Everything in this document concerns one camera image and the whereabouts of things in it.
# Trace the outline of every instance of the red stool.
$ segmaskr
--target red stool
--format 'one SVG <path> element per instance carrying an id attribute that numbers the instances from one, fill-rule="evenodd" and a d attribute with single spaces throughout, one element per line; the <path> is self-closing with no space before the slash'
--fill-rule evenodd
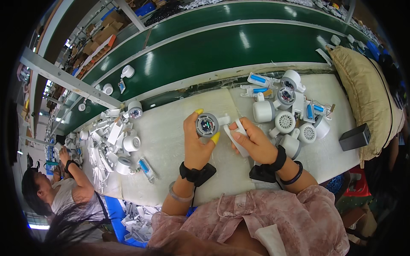
<path id="1" fill-rule="evenodd" d="M 360 166 L 355 166 L 349 170 L 350 173 L 357 173 L 361 175 L 361 178 L 356 181 L 354 185 L 355 191 L 350 191 L 347 188 L 346 192 L 343 194 L 347 197 L 367 197 L 370 196 L 369 186 L 367 185 L 366 176 L 364 174 L 364 169 L 361 169 Z"/>

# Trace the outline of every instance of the worker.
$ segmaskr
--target worker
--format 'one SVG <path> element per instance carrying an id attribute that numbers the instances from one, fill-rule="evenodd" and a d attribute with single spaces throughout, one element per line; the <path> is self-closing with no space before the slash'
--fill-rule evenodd
<path id="1" fill-rule="evenodd" d="M 45 174 L 38 168 L 28 168 L 21 181 L 25 201 L 38 215 L 51 216 L 52 213 L 61 212 L 64 207 L 72 204 L 84 204 L 83 212 L 93 215 L 93 221 L 104 220 L 108 223 L 107 209 L 104 197 L 94 191 L 94 187 L 85 173 L 77 166 L 67 152 L 65 146 L 61 147 L 59 157 L 63 167 L 73 177 L 63 179 L 51 184 Z"/>
<path id="2" fill-rule="evenodd" d="M 238 132 L 232 134 L 233 138 L 255 161 L 273 171 L 278 169 L 282 183 L 288 184 L 287 191 L 222 194 L 199 206 L 187 218 L 194 190 L 194 183 L 187 179 L 195 179 L 189 172 L 199 172 L 207 165 L 220 135 L 216 133 L 206 144 L 199 140 L 195 121 L 202 112 L 203 109 L 196 110 L 184 121 L 185 161 L 162 211 L 152 217 L 153 235 L 148 248 L 116 242 L 80 243 L 65 250 L 68 254 L 272 256 L 345 255 L 348 252 L 349 241 L 334 206 L 334 195 L 319 186 L 300 163 L 284 156 L 283 149 L 272 145 L 262 130 L 245 117 L 240 121 L 249 138 Z M 236 123 L 229 127 L 230 130 L 236 128 Z"/>

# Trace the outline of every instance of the hand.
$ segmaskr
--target hand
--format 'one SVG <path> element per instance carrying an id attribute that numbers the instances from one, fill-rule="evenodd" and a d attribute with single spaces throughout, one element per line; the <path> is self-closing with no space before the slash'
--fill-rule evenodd
<path id="1" fill-rule="evenodd" d="M 235 132 L 232 137 L 238 142 L 239 145 L 244 147 L 253 160 L 261 164 L 273 164 L 276 161 L 278 155 L 278 149 L 269 141 L 268 137 L 263 133 L 263 131 L 256 127 L 248 118 L 242 117 L 239 119 L 242 126 L 246 130 L 246 134 L 249 139 L 241 134 L 240 132 Z M 230 130 L 237 129 L 236 123 L 229 126 Z M 232 148 L 236 150 L 239 154 L 236 146 L 231 142 Z"/>
<path id="2" fill-rule="evenodd" d="M 64 167 L 67 164 L 68 160 L 71 160 L 70 155 L 67 152 L 67 148 L 65 146 L 62 146 L 59 152 L 60 160 L 63 163 Z"/>
<path id="3" fill-rule="evenodd" d="M 199 135 L 196 133 L 195 121 L 198 115 L 204 110 L 197 109 L 184 121 L 184 134 L 185 134 L 185 161 L 186 168 L 192 170 L 201 170 L 209 161 L 212 150 L 218 143 L 220 132 L 217 132 L 208 141 L 207 144 L 203 144 L 199 140 Z"/>

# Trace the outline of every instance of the black wrist strap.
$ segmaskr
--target black wrist strap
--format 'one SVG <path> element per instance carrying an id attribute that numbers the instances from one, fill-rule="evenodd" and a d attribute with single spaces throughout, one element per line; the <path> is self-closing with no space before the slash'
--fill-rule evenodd
<path id="1" fill-rule="evenodd" d="M 180 165 L 180 175 L 183 179 L 187 179 L 189 182 L 193 182 L 196 187 L 201 186 L 205 181 L 209 180 L 216 173 L 216 169 L 211 164 L 207 163 L 201 170 L 188 169 L 185 167 L 184 162 Z"/>
<path id="2" fill-rule="evenodd" d="M 65 168 L 65 172 L 66 172 L 66 173 L 70 173 L 70 172 L 68 171 L 68 166 L 70 165 L 70 163 L 74 163 L 77 167 L 80 167 L 80 166 L 78 165 L 78 163 L 74 162 L 73 160 L 68 160 L 67 163 L 66 163 L 66 168 Z"/>
<path id="3" fill-rule="evenodd" d="M 297 180 L 299 179 L 299 177 L 302 175 L 302 172 L 303 172 L 303 165 L 302 165 L 302 163 L 299 162 L 299 161 L 295 161 L 295 163 L 299 165 L 298 174 L 296 174 L 296 176 L 295 176 L 293 179 L 291 179 L 290 181 L 284 181 L 284 180 L 280 179 L 280 182 L 281 182 L 283 185 L 290 185 L 290 184 L 294 183 L 294 182 L 297 181 Z"/>
<path id="4" fill-rule="evenodd" d="M 276 182 L 275 172 L 282 169 L 286 161 L 286 151 L 281 145 L 278 146 L 278 156 L 273 164 L 262 164 L 260 166 L 254 165 L 249 172 L 249 178 L 256 179 L 258 181 L 264 181 L 269 183 Z"/>
<path id="5" fill-rule="evenodd" d="M 283 165 L 286 162 L 286 150 L 281 145 L 278 146 L 278 156 L 276 161 L 269 166 L 271 172 L 277 172 L 282 169 Z"/>

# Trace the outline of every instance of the blue battery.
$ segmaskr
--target blue battery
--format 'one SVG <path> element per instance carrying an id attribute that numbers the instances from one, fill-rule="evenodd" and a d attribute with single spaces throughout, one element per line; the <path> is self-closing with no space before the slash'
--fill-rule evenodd
<path id="1" fill-rule="evenodd" d="M 264 78 L 262 78 L 262 77 L 255 76 L 255 75 L 251 75 L 251 78 L 252 78 L 253 80 L 256 80 L 256 81 L 261 82 L 261 83 L 265 83 L 265 82 L 266 82 L 266 79 L 264 79 Z"/>
<path id="2" fill-rule="evenodd" d="M 253 93 L 264 93 L 268 90 L 268 88 L 255 88 Z"/>
<path id="3" fill-rule="evenodd" d="M 321 106 L 318 106 L 318 105 L 313 105 L 313 108 L 314 108 L 316 111 L 319 111 L 319 112 L 323 112 L 323 111 L 324 111 L 324 108 L 322 108 Z"/>
<path id="4" fill-rule="evenodd" d="M 306 115 L 310 120 L 313 120 L 312 106 L 310 106 L 310 105 L 306 106 Z"/>

